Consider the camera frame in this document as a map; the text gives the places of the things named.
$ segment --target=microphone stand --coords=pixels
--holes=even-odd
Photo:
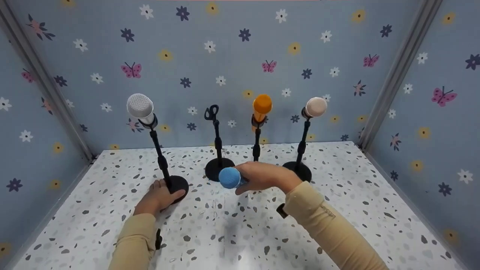
[[[223,168],[233,167],[235,163],[233,161],[222,157],[222,139],[220,138],[220,122],[216,119],[218,113],[218,105],[212,105],[205,110],[204,118],[208,121],[213,121],[215,128],[215,149],[216,158],[212,159],[205,166],[205,175],[209,180],[219,182],[218,175]]]

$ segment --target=black stand base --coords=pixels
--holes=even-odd
[[[307,165],[300,163],[298,171],[295,171],[295,164],[297,164],[295,161],[289,161],[285,164],[283,164],[283,167],[294,171],[295,174],[302,180],[302,181],[307,181],[310,183],[312,180],[312,172],[310,169],[307,167]]]
[[[227,158],[222,158],[222,166],[220,167],[218,165],[218,158],[214,158],[211,161],[207,163],[205,166],[205,175],[209,180],[219,182],[220,180],[218,179],[218,174],[223,168],[227,167],[233,167],[235,166],[235,163],[233,161],[227,159]]]
[[[170,191],[170,194],[175,193],[176,191],[179,191],[181,189],[185,190],[185,195],[182,197],[176,199],[173,203],[178,203],[179,201],[183,200],[185,196],[188,193],[189,187],[188,187],[188,182],[185,178],[178,176],[178,175],[171,175],[170,176],[170,182],[172,186],[168,189]]]

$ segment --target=white flower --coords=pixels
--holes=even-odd
[[[405,90],[405,94],[410,94],[410,92],[413,90],[413,85],[405,84],[405,86],[403,87],[403,90]]]
[[[30,139],[33,138],[33,136],[30,135],[30,131],[24,130],[23,132],[21,132],[20,138],[22,139],[22,142],[30,142]]]
[[[330,75],[332,77],[338,76],[338,73],[340,73],[340,70],[337,67],[334,67],[334,68],[330,69]]]
[[[153,18],[153,9],[150,8],[150,5],[144,5],[140,7],[140,15],[145,16],[145,19]]]
[[[393,119],[393,118],[395,118],[395,116],[396,116],[396,111],[394,109],[390,109],[388,111],[388,117]]]
[[[469,181],[473,181],[473,173],[470,173],[469,171],[464,171],[463,169],[460,169],[460,172],[458,172],[457,174],[460,175],[460,179],[458,179],[459,181],[463,181],[466,184],[468,184]]]
[[[285,98],[286,98],[286,97],[290,97],[290,93],[291,93],[291,92],[292,92],[292,91],[290,91],[290,88],[285,88],[285,90],[282,90],[282,95],[283,95],[283,97],[285,97]]]
[[[212,51],[215,51],[215,44],[213,44],[213,41],[207,41],[205,44],[205,49],[208,50],[208,53],[211,53]]]
[[[88,50],[87,44],[82,39],[77,39],[73,43],[75,44],[75,48],[80,49],[82,52]]]
[[[330,33],[330,31],[325,31],[322,33],[322,37],[320,39],[323,40],[325,43],[327,41],[330,41],[331,37],[332,37],[332,34]]]
[[[8,111],[8,108],[10,108],[12,105],[8,103],[8,99],[4,99],[3,97],[0,98],[0,110],[4,109]]]
[[[325,96],[322,96],[323,99],[325,99],[326,102],[330,101],[330,95],[326,94]]]
[[[230,121],[228,122],[228,126],[229,126],[229,127],[237,126],[237,122],[235,122],[235,120],[230,120]]]
[[[287,15],[285,13],[285,10],[281,9],[280,11],[277,11],[276,12],[276,17],[275,19],[278,20],[278,23],[281,24],[282,22],[286,22],[287,21]]]
[[[419,53],[419,56],[417,57],[417,60],[419,61],[419,64],[424,64],[425,63],[425,60],[428,59],[428,53],[424,52],[424,53]]]
[[[195,107],[190,107],[187,110],[188,110],[188,113],[191,115],[197,114],[197,111],[198,111]]]
[[[223,76],[219,76],[218,78],[216,78],[216,83],[218,83],[218,85],[220,86],[226,85],[225,81],[226,79]]]
[[[106,112],[112,111],[112,106],[110,106],[108,103],[102,103],[100,107],[102,107],[102,110],[105,110]]]

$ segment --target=blue wallpaper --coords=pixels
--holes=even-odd
[[[87,164],[0,31],[0,269]]]
[[[251,144],[252,98],[273,110],[263,143],[298,142],[308,99],[328,100],[310,141],[358,140],[416,0],[10,1],[95,152],[152,147],[126,112],[155,103],[163,146]]]
[[[370,153],[480,269],[480,2],[444,0]]]

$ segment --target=yellow flower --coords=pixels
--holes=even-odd
[[[60,188],[60,181],[55,179],[50,182],[50,189],[59,189],[59,188]]]
[[[63,145],[59,142],[54,143],[53,144],[53,151],[57,154],[63,152]]]
[[[163,49],[161,52],[159,52],[158,57],[160,58],[160,60],[165,62],[170,62],[173,59],[171,51],[167,49]]]
[[[442,23],[444,25],[449,25],[453,23],[453,19],[455,19],[455,13],[450,12],[447,15],[444,16],[444,19],[442,20]]]
[[[419,128],[419,136],[422,139],[430,138],[430,128],[428,128],[428,127]]]
[[[357,10],[352,14],[352,21],[360,23],[365,19],[365,11]]]
[[[288,53],[291,54],[291,55],[296,55],[297,53],[300,53],[300,49],[301,49],[300,43],[293,42],[288,47]]]
[[[414,160],[412,163],[410,163],[410,166],[412,167],[412,170],[416,172],[421,172],[423,170],[423,163],[421,160]]]
[[[216,15],[218,13],[218,7],[216,6],[215,2],[208,3],[205,9],[207,10],[207,13],[210,15]]]

